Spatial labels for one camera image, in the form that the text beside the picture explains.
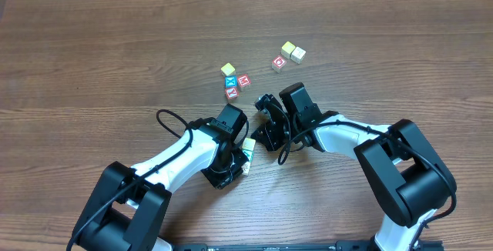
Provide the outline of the green V wooden block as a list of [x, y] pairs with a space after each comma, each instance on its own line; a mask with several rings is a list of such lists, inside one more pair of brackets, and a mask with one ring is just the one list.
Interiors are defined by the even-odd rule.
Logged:
[[247, 157], [248, 162], [252, 162], [253, 161], [253, 151], [247, 150], [247, 149], [243, 149], [242, 152]]

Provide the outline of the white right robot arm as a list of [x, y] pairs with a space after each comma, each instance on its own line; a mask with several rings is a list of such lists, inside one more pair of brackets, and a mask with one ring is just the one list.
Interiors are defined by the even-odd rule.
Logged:
[[457, 205], [453, 175], [421, 130], [410, 120], [370, 125], [337, 112], [276, 112], [252, 134], [284, 164], [290, 146], [300, 143], [339, 153], [359, 162], [384, 211], [370, 250], [431, 250], [419, 237], [428, 224], [448, 216]]

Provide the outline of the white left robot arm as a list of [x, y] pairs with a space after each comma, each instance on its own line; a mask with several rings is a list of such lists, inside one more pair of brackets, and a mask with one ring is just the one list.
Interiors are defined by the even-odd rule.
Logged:
[[177, 142], [145, 162], [107, 166], [72, 231], [67, 249], [171, 250], [159, 233], [172, 194], [201, 172], [216, 189], [229, 185], [247, 162], [235, 141], [248, 121], [191, 122]]

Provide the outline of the sun picture wooden block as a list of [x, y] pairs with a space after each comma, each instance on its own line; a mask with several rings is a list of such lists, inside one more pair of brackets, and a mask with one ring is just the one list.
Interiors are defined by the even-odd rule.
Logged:
[[248, 176], [249, 175], [249, 172], [250, 172], [250, 166], [251, 166], [251, 162], [245, 162], [243, 165], [242, 165], [242, 175], [243, 176]]

